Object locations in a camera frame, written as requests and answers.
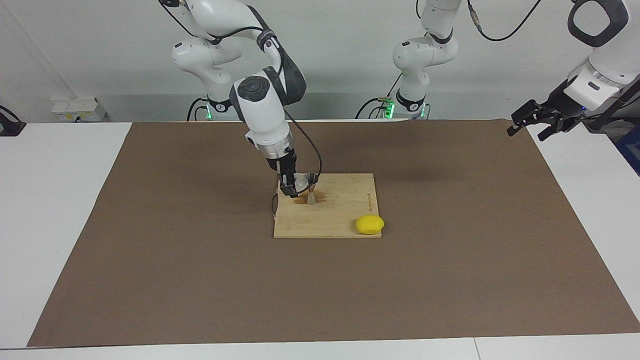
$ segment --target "stain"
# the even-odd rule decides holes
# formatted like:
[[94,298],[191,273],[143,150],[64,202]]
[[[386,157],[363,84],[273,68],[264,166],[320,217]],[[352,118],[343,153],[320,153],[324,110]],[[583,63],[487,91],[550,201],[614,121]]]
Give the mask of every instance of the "stain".
[[[320,202],[326,202],[326,194],[324,192],[314,191],[316,193],[316,204]],[[293,203],[295,205],[308,205],[307,197],[309,196],[309,192],[305,192],[301,194],[299,197],[293,199]]]

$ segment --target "bamboo board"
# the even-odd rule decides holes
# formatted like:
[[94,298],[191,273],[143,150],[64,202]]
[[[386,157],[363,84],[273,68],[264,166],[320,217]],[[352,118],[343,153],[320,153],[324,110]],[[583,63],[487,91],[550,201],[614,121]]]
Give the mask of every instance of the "bamboo board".
[[291,199],[278,191],[273,237],[276,239],[379,239],[363,235],[356,220],[379,215],[373,174],[323,174],[316,185],[317,203],[307,204],[304,193]]

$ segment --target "cable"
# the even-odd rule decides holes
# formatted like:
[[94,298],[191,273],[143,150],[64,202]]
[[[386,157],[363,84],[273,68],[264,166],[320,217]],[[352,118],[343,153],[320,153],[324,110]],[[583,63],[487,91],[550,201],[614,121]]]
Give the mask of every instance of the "cable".
[[16,114],[14,114],[11,110],[5,108],[2,105],[0,105],[0,109],[4,110],[4,112],[11,115],[13,118],[15,118],[15,120],[18,120],[18,122],[24,123],[24,121],[20,120],[20,118],[18,118],[18,116],[16,116]]
[[246,31],[246,30],[259,30],[259,31],[264,31],[264,29],[262,29],[262,28],[258,28],[257,26],[247,26],[247,27],[245,27],[245,28],[239,28],[238,30],[232,31],[232,32],[230,32],[230,33],[228,33],[228,34],[226,34],[226,35],[222,35],[221,37],[217,37],[216,35],[209,34],[209,33],[207,33],[207,34],[209,34],[210,36],[214,37],[214,38],[215,38],[216,40],[218,40],[218,41],[222,41],[223,39],[226,39],[226,38],[228,38],[228,37],[232,37],[232,36],[234,36],[235,34],[241,33],[241,32]]
[[202,109],[205,109],[205,110],[209,111],[209,108],[208,108],[208,107],[206,107],[206,106],[200,106],[200,107],[198,107],[198,108],[196,109],[196,111],[193,113],[193,118],[194,118],[196,121],[198,121],[198,110],[202,110]]
[[175,16],[173,16],[173,14],[171,13],[171,11],[169,11],[169,9],[166,8],[166,6],[162,3],[161,0],[158,0],[158,3],[163,7],[163,9],[166,11],[167,14],[169,14],[170,17],[172,17],[179,25],[182,29],[184,29],[184,31],[186,31],[189,35],[191,35],[192,37],[197,37],[194,34],[192,34],[192,32],[190,32],[187,28],[184,27],[184,25],[182,25],[182,23],[180,22],[180,20],[178,20],[178,18],[176,18]]
[[[636,101],[640,100],[640,96],[636,97],[633,101],[629,101],[628,103],[624,104],[623,106],[620,106],[620,109],[618,109],[618,111],[626,108],[627,106],[631,106],[633,105]],[[584,120],[593,120],[596,119],[599,116],[602,116],[604,113],[599,113],[599,114],[595,114],[595,115],[591,115],[589,117],[584,118]]]
[[284,68],[284,62],[280,59],[280,68],[278,69],[278,76],[282,74],[282,69]]
[[[318,169],[318,173],[317,176],[318,178],[320,178],[320,175],[322,175],[322,156],[320,155],[320,150],[318,150],[318,148],[316,147],[315,143],[313,140],[311,140],[311,137],[309,137],[309,135],[307,135],[307,133],[302,129],[302,127],[298,124],[298,122],[296,121],[296,119],[294,119],[291,114],[284,109],[284,113],[287,114],[287,116],[289,117],[289,119],[291,119],[291,122],[298,128],[298,130],[300,130],[300,132],[302,133],[302,135],[304,135],[305,138],[307,138],[307,141],[309,142],[309,144],[311,145],[311,147],[314,148],[314,150],[316,151],[316,154],[318,155],[318,163],[319,163],[319,169]],[[301,192],[298,192],[297,195],[302,194],[303,192],[309,190],[311,188],[312,185],[307,186],[304,190],[302,190]]]
[[538,5],[540,5],[541,2],[542,2],[542,0],[536,1],[536,4],[531,8],[531,10],[529,10],[529,13],[527,14],[527,16],[525,16],[525,18],[522,20],[520,25],[518,25],[518,27],[515,28],[515,30],[513,30],[509,35],[505,36],[504,38],[492,38],[492,37],[487,36],[487,34],[485,34],[484,31],[482,30],[482,26],[480,25],[480,18],[478,17],[478,14],[474,10],[473,5],[471,5],[471,0],[467,0],[467,4],[468,4],[468,7],[469,7],[469,14],[471,14],[471,19],[473,20],[474,24],[476,25],[476,27],[478,29],[478,32],[480,32],[480,35],[482,35],[485,39],[487,39],[489,41],[494,41],[494,42],[505,41],[505,40],[511,38],[513,35],[515,35],[515,33],[517,33],[520,30],[520,28],[522,28],[522,26],[525,24],[525,22],[527,22],[527,20],[529,20],[529,17],[531,16],[531,14],[533,14],[534,11],[536,11]]
[[429,116],[431,116],[431,104],[425,104],[425,106],[429,106],[429,112],[427,112],[427,118],[425,120],[429,120]]
[[[398,84],[398,81],[400,81],[400,78],[401,78],[401,77],[402,77],[402,72],[400,73],[400,75],[398,75],[398,77],[397,77],[396,81],[394,82],[394,84],[393,84],[393,85],[391,85],[391,88],[389,89],[389,92],[387,92],[387,97],[390,97],[390,96],[391,96],[391,92],[392,92],[392,91],[394,91],[394,88],[395,88],[395,87],[396,87],[396,85]],[[378,117],[380,117],[380,112],[381,112],[381,111],[382,111],[382,110],[378,110],[378,113],[376,114],[376,119],[377,119]]]
[[420,4],[420,0],[415,0],[415,14],[418,15],[418,19],[422,19],[420,15],[420,10],[418,9],[418,5]]
[[191,113],[193,112],[193,108],[196,107],[196,104],[199,103],[200,101],[206,101],[206,100],[207,100],[206,97],[199,97],[191,103],[191,106],[189,107],[189,112],[187,112],[187,122],[191,120]]
[[371,119],[371,115],[373,115],[374,111],[378,110],[378,114],[380,114],[380,111],[384,110],[384,109],[386,109],[384,106],[378,106],[377,108],[374,108],[373,110],[371,110],[371,113],[369,114],[369,118],[368,119]]
[[366,108],[366,107],[367,107],[367,105],[369,105],[369,104],[370,104],[370,103],[372,103],[372,102],[376,102],[376,101],[380,101],[380,100],[378,100],[378,98],[377,98],[377,97],[374,97],[373,99],[371,99],[371,100],[369,100],[369,101],[365,102],[365,103],[364,103],[364,105],[362,105],[362,107],[360,108],[360,110],[358,110],[358,113],[356,114],[356,117],[355,117],[354,119],[357,119],[358,117],[360,117],[360,114],[362,113],[362,111],[364,110],[364,108]]
[[276,206],[277,198],[278,198],[278,190],[276,190],[276,192],[273,193],[273,196],[271,197],[271,213],[273,214],[273,220],[276,219],[276,212],[278,211],[278,206]]

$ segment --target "blue object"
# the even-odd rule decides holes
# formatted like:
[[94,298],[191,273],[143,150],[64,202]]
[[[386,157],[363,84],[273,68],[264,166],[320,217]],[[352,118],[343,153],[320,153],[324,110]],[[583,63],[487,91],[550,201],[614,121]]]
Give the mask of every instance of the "blue object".
[[618,141],[616,147],[640,176],[640,126],[636,126],[622,140]]

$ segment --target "white wall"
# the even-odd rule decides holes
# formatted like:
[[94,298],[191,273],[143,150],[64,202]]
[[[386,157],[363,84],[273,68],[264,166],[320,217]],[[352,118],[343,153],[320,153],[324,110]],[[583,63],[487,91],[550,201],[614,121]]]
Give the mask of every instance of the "white wall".
[[[98,97],[113,120],[182,120],[204,92],[172,62],[188,37],[156,0],[0,0],[71,89]],[[348,118],[385,95],[398,70],[396,43],[423,33],[415,3],[372,0],[251,0],[303,69],[308,95],[292,110],[303,118]],[[490,35],[510,32],[533,0],[476,1]],[[436,119],[508,117],[525,101],[544,100],[590,49],[566,28],[572,2],[544,1],[513,39],[494,44],[477,33],[466,6],[456,19],[458,57],[431,68]],[[30,122],[49,122],[46,99],[60,91],[0,24],[0,102]],[[268,64],[254,44],[226,65],[236,78]]]

